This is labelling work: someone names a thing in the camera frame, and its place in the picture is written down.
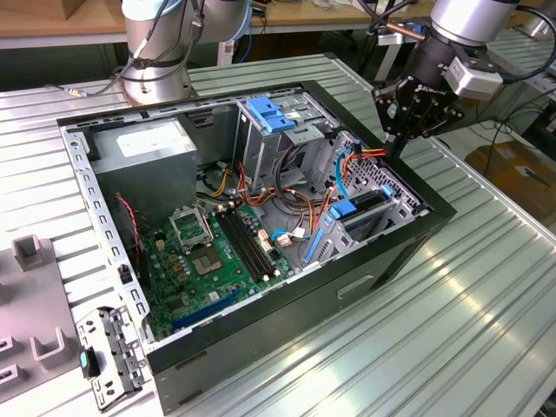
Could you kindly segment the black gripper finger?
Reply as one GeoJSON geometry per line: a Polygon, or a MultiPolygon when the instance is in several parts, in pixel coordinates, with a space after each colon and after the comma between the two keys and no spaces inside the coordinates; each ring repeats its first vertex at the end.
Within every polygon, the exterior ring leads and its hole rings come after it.
{"type": "Polygon", "coordinates": [[[409,141],[410,92],[407,84],[395,84],[373,92],[387,148],[404,148],[409,141]]]}
{"type": "Polygon", "coordinates": [[[420,109],[412,107],[404,119],[402,134],[410,140],[428,138],[446,131],[463,117],[464,111],[458,105],[442,107],[438,102],[434,102],[420,109]]]}

